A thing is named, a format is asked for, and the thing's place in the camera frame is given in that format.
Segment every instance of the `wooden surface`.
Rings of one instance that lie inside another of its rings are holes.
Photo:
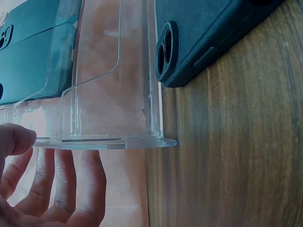
[[[182,89],[150,149],[151,227],[303,226],[303,1],[288,0]]]

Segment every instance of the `phone case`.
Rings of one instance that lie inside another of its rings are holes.
[[[156,0],[156,76],[182,87],[283,0]]]
[[[78,11],[57,17],[60,0],[28,0],[0,31],[0,104],[58,97],[71,86]]]

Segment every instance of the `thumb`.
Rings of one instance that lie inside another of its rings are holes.
[[[20,155],[28,151],[36,141],[36,133],[15,124],[0,125],[0,176],[5,158],[8,155]]]

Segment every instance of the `finger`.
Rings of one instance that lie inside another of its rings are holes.
[[[40,217],[47,210],[54,177],[54,150],[40,148],[33,185],[26,198],[15,207],[25,214]]]
[[[33,148],[30,148],[28,152],[13,157],[11,163],[5,168],[0,185],[0,195],[2,195],[4,199],[7,200],[14,193],[20,178],[28,166],[32,154]]]
[[[15,124],[0,125],[0,177],[8,155],[20,155],[28,151],[36,140],[34,131]]]
[[[76,171],[70,150],[55,151],[57,188],[53,206],[45,212],[45,221],[66,223],[76,209]]]
[[[83,201],[68,226],[98,227],[105,215],[106,176],[97,150],[85,151],[81,159]]]

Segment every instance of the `hand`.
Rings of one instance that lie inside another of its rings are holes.
[[[28,196],[15,207],[6,200],[13,194],[33,153],[36,133],[14,124],[0,125],[0,226],[98,227],[105,214],[106,176],[99,152],[82,155],[82,202],[76,208],[76,172],[70,150],[41,148]],[[15,156],[4,169],[5,157]],[[48,209],[53,177],[57,187]]]

